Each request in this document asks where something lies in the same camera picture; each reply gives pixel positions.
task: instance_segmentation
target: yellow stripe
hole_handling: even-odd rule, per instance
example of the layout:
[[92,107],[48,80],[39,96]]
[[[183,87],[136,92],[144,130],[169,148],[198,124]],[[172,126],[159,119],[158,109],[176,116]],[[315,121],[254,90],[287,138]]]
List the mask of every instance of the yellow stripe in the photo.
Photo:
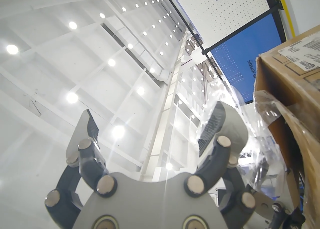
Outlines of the yellow stripe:
[[296,34],[294,32],[295,31],[294,28],[293,28],[294,26],[292,25],[292,21],[291,21],[291,17],[290,17],[290,14],[289,14],[289,10],[288,10],[287,4],[285,2],[286,2],[285,0],[281,0],[284,12],[285,12],[285,14],[287,16],[287,19],[288,19],[288,23],[289,23],[289,27],[290,27],[290,30],[291,30],[292,37],[295,37]]

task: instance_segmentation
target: blue panel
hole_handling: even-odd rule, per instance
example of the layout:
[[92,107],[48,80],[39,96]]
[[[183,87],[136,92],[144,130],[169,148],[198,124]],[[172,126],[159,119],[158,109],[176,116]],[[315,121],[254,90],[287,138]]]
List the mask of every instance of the blue panel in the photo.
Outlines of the blue panel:
[[272,15],[261,19],[211,51],[231,85],[252,100],[256,57],[281,44]]

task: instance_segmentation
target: black metal frame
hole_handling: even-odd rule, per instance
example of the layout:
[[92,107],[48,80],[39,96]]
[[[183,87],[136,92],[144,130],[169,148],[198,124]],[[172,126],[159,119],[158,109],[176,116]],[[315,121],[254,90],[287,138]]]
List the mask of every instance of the black metal frame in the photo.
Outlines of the black metal frame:
[[279,37],[281,42],[285,42],[286,39],[286,34],[284,32],[284,28],[282,25],[282,21],[281,21],[281,17],[279,14],[279,9],[283,10],[281,1],[278,0],[267,0],[267,3],[270,7],[269,10],[267,10],[266,12],[262,13],[261,15],[259,15],[258,17],[256,17],[255,19],[251,20],[250,22],[248,22],[247,24],[245,24],[244,26],[242,26],[241,28],[237,29],[236,31],[232,32],[231,34],[229,34],[228,36],[226,36],[225,38],[223,38],[222,40],[220,40],[219,42],[215,43],[214,45],[212,45],[211,47],[208,47],[207,49],[204,49],[203,46],[200,44],[199,40],[197,39],[197,37],[195,36],[194,32],[192,31],[192,29],[190,28],[190,26],[188,25],[187,21],[184,19],[184,17],[182,16],[182,14],[180,13],[180,11],[178,10],[178,8],[176,7],[176,5],[173,3],[172,0],[169,0],[169,2],[171,3],[171,5],[174,7],[174,9],[176,10],[177,14],[180,16],[180,18],[182,19],[183,23],[185,24],[185,26],[188,28],[188,30],[191,32],[192,36],[194,37],[194,39],[196,40],[196,42],[199,44],[199,47],[202,50],[202,54],[205,55],[208,59],[208,61],[210,62],[212,68],[215,70],[216,74],[218,75],[219,79],[222,81],[222,83],[227,87],[226,82],[222,79],[222,77],[220,76],[219,72],[217,71],[217,69],[215,68],[215,65],[212,63],[212,61],[210,60],[210,58],[208,57],[208,52],[213,50],[214,48],[218,47],[219,45],[223,44],[224,42],[226,42],[228,39],[232,38],[233,36],[237,35],[238,33],[240,33],[241,31],[245,30],[246,28],[248,28],[249,26],[255,24],[256,22],[258,22],[259,20],[261,20],[262,18],[266,17],[269,14],[272,14],[276,28],[278,30],[279,33]]

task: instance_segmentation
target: round fastener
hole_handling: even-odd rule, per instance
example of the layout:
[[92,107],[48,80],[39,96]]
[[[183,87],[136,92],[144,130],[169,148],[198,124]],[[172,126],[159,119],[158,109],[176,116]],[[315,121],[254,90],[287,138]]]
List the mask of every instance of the round fastener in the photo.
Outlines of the round fastener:
[[281,206],[281,204],[279,204],[279,203],[274,203],[274,204],[272,204],[272,208],[273,208],[273,210],[274,210],[275,212],[281,212],[281,210],[282,210],[282,206]]
[[229,164],[230,165],[237,165],[237,163],[238,163],[238,158],[236,156],[230,155]]
[[48,193],[44,204],[47,207],[53,207],[55,206],[60,200],[60,193],[57,190],[52,190],[51,192]]
[[205,189],[203,180],[197,175],[190,176],[186,185],[188,186],[189,191],[196,195],[201,194]]
[[117,221],[109,215],[99,218],[92,229],[119,229]]
[[192,215],[185,219],[183,229],[208,229],[206,222],[199,216]]
[[231,141],[226,136],[219,136],[217,138],[217,142],[225,148],[229,148],[231,146]]
[[241,201],[247,208],[253,209],[256,206],[256,200],[254,196],[249,192],[244,192],[242,194]]
[[88,148],[90,145],[91,145],[91,140],[88,139],[88,138],[86,138],[86,139],[82,139],[82,140],[79,142],[78,148],[79,148],[79,149],[86,149],[86,148]]
[[67,165],[73,165],[74,163],[76,163],[78,161],[78,151],[73,152],[71,155],[69,155],[66,158],[66,163]]
[[107,194],[112,191],[114,186],[115,182],[113,177],[105,175],[98,181],[97,192],[102,195]]

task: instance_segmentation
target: brown cardboard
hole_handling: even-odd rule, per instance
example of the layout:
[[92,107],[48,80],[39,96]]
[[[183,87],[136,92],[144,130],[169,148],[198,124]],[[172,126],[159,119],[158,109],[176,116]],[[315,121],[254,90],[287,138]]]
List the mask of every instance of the brown cardboard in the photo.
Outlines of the brown cardboard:
[[306,182],[304,207],[309,228],[320,228],[320,68],[304,71],[278,50],[320,30],[320,26],[261,54],[257,58],[255,91],[266,90],[279,102],[283,117],[269,129],[280,146],[287,165],[301,169],[301,154]]

